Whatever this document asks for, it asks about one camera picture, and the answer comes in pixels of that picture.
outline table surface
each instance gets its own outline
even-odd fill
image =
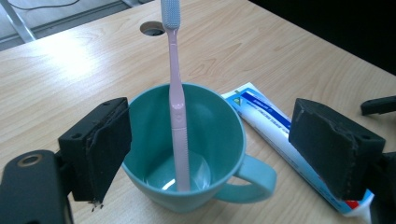
[[[396,77],[246,0],[181,3],[183,81],[224,93],[252,82],[291,117],[297,97],[323,103],[387,139],[394,113],[364,117],[360,104],[396,95]],[[140,32],[160,21],[154,1],[0,52],[0,169],[22,153],[59,150],[57,138],[100,103],[169,82],[166,35]],[[104,207],[71,201],[76,223],[359,223],[318,195],[251,127],[247,154],[278,174],[275,195],[253,204],[211,200],[176,214],[149,200],[120,169]]]

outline toothbrush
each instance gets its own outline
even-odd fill
[[[177,191],[190,190],[189,149],[187,142],[187,119],[184,91],[181,85],[178,56],[177,31],[180,27],[178,0],[161,0],[163,29],[168,35],[171,81],[169,108],[172,125],[172,143],[175,157]]]

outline cup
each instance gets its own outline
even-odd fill
[[[152,201],[179,213],[190,212],[212,198],[255,203],[270,197],[276,172],[245,153],[241,119],[215,92],[183,84],[191,190],[177,191],[169,115],[169,85],[144,91],[130,103],[133,141],[122,168]],[[227,183],[236,176],[246,185]]]

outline blue label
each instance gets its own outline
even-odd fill
[[[263,102],[261,99],[257,98],[254,95],[251,95],[247,91],[241,94],[242,97],[245,99],[249,100],[251,103],[254,105],[258,106],[259,108],[263,109],[265,112],[267,112],[269,115],[271,115],[274,119],[276,119],[278,122],[280,122],[283,126],[285,126],[288,130],[290,130],[290,121],[285,119],[282,115],[277,113],[274,109],[272,109],[271,106]]]

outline cup rim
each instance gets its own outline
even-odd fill
[[[131,105],[132,102],[134,102],[137,98],[139,98],[140,96],[142,96],[143,94],[147,93],[148,91],[152,91],[154,89],[158,89],[164,86],[169,86],[169,83],[165,83],[165,84],[161,84],[161,85],[157,85],[154,86],[152,88],[149,88],[145,91],[140,92],[138,95],[136,95],[135,98],[133,98],[129,103],[128,106]],[[226,184],[227,181],[231,178],[231,176],[233,176],[233,174],[235,174],[237,172],[237,170],[241,167],[242,165],[242,161],[245,158],[246,155],[246,147],[247,147],[247,140],[246,140],[246,132],[245,132],[245,128],[244,125],[242,123],[242,120],[240,119],[239,115],[236,113],[236,111],[233,109],[233,107],[223,98],[221,97],[217,92],[210,90],[209,88],[205,87],[205,86],[201,86],[195,83],[190,83],[190,82],[183,82],[182,83],[183,86],[195,86],[201,89],[205,89],[207,91],[211,91],[212,93],[214,93],[214,95],[218,96],[222,101],[224,101],[224,103],[226,103],[230,109],[233,111],[233,113],[235,114],[235,117],[238,120],[238,123],[241,127],[241,131],[242,131],[242,141],[243,141],[243,145],[242,145],[242,150],[241,150],[241,154],[240,157],[238,159],[238,162],[236,163],[236,165],[233,167],[233,169],[228,172],[223,178],[219,179],[218,181],[216,181],[213,184],[210,184],[210,186],[206,189],[194,189],[194,190],[189,190],[189,191],[168,191],[168,190],[161,190],[158,188],[154,188],[150,185],[148,185],[147,183],[145,183],[144,181],[142,181],[141,179],[139,179],[136,175],[134,175],[134,173],[132,171],[130,171],[130,169],[128,168],[128,165],[125,163],[125,160],[122,162],[122,169],[124,170],[124,172],[129,176],[132,177],[134,179],[134,181],[136,181],[140,186],[149,189],[151,191],[155,191],[164,195],[169,195],[169,196],[186,196],[186,195],[197,195],[197,194],[201,194],[207,191],[210,191],[212,189],[216,189],[219,186]]]

